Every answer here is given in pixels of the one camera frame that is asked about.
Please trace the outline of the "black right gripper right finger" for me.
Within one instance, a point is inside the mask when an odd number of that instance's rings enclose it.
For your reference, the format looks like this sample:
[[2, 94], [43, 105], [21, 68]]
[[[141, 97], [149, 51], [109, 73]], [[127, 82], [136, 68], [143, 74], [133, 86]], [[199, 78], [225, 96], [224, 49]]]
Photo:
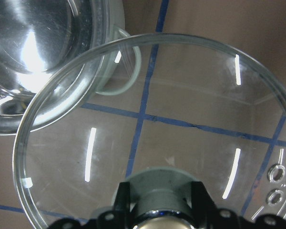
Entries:
[[200, 229], [237, 229], [238, 216], [218, 208], [201, 181], [191, 182], [191, 209], [194, 225]]

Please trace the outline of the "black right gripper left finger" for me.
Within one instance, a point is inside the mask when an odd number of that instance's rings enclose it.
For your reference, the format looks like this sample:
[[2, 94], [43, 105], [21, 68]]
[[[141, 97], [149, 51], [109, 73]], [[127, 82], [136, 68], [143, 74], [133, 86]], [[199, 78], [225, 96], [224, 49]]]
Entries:
[[102, 213], [97, 218], [96, 225], [98, 229], [131, 228], [130, 194], [130, 182], [121, 182], [118, 186], [112, 209]]

